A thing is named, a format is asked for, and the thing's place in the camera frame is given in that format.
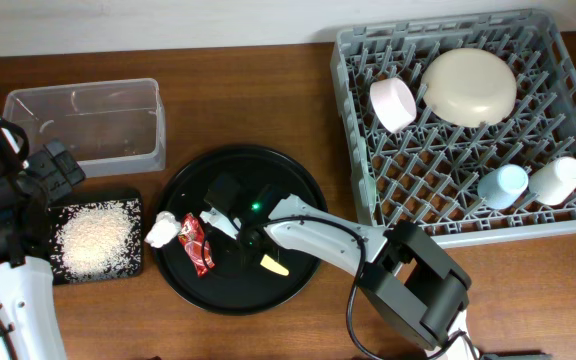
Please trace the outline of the yellow plastic knife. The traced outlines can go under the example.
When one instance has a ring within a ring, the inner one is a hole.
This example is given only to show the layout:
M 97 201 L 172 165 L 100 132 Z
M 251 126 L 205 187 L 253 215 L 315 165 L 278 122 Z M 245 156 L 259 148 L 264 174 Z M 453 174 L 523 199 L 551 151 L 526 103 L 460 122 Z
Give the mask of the yellow plastic knife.
M 274 260 L 271 256 L 265 254 L 261 261 L 260 261 L 260 265 L 265 268 L 266 270 L 269 270 L 277 275 L 280 276 L 288 276 L 289 275 L 289 270 L 284 267 L 283 265 L 281 265 L 279 262 L 277 262 L 276 260 Z

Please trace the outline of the red snack wrapper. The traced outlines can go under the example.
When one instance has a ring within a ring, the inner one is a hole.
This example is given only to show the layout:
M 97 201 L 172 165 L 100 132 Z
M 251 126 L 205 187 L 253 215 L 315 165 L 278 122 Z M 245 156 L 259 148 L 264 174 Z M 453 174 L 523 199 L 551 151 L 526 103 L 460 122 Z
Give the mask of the red snack wrapper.
M 178 239 L 191 260 L 197 276 L 203 277 L 215 267 L 209 242 L 198 218 L 192 213 L 184 216 Z

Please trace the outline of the white tissue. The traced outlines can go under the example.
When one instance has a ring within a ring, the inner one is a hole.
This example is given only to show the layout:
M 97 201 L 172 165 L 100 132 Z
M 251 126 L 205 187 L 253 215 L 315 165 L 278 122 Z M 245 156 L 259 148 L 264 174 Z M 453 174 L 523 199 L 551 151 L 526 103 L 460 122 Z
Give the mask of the white tissue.
M 157 214 L 155 222 L 145 237 L 145 242 L 153 248 L 162 248 L 178 236 L 182 228 L 175 215 L 168 211 Z

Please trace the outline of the pink bowl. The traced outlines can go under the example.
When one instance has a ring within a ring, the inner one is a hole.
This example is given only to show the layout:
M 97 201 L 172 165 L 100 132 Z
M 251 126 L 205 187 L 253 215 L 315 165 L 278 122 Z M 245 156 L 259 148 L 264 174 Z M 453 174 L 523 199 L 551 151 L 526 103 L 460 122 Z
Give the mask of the pink bowl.
M 415 98 L 406 83 L 398 78 L 372 83 L 370 101 L 379 122 L 391 133 L 410 125 L 417 116 Z

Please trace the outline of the light blue cup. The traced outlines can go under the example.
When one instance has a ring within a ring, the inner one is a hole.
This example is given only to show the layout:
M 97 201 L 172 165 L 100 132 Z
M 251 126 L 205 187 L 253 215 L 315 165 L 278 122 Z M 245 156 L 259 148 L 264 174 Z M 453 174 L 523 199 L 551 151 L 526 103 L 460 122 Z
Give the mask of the light blue cup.
M 502 210 L 523 194 L 528 182 L 528 174 L 523 168 L 507 164 L 485 175 L 477 186 L 477 194 L 487 207 Z

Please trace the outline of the cream plate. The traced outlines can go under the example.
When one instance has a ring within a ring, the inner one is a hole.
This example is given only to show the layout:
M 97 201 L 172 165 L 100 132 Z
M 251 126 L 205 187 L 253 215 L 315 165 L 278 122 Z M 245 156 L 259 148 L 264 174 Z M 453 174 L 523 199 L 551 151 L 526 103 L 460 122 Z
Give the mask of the cream plate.
M 514 109 L 515 76 L 496 55 L 480 49 L 460 48 L 438 56 L 421 83 L 423 100 L 440 119 L 476 128 L 495 125 Z

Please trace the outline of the white cup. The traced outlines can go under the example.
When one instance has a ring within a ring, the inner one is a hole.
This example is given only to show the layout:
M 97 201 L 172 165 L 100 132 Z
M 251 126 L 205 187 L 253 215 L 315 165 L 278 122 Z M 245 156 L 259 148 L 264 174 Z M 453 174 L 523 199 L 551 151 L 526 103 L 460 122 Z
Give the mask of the white cup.
M 530 176 L 528 189 L 541 204 L 562 203 L 576 189 L 576 159 L 566 156 L 548 163 Z

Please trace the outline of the mint green plastic knife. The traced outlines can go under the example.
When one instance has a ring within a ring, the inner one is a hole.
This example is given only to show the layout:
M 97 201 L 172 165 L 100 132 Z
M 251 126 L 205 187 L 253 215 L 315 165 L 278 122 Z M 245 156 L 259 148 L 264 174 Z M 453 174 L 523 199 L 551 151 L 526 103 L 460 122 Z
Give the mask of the mint green plastic knife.
M 373 212 L 377 204 L 376 180 L 368 172 L 365 172 L 363 182 L 366 191 L 367 207 L 371 212 Z

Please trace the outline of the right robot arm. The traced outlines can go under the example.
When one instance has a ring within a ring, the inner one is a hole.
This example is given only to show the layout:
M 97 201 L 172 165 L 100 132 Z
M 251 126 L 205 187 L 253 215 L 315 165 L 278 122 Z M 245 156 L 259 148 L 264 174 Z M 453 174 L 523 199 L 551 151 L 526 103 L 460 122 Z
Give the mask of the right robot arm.
M 472 280 L 419 226 L 354 223 L 271 185 L 253 192 L 228 173 L 209 185 L 204 200 L 210 208 L 201 219 L 245 254 L 276 262 L 279 250 L 294 250 L 352 275 L 348 319 L 363 293 L 428 358 L 480 358 L 466 325 Z

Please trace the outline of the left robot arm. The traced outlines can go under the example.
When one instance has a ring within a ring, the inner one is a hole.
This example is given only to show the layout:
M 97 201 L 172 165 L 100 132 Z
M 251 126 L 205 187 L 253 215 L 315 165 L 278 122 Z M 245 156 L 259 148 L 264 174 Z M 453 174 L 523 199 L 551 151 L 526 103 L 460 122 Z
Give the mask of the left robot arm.
M 66 356 L 53 295 L 48 209 L 86 178 L 64 145 L 36 152 L 0 117 L 0 359 Z

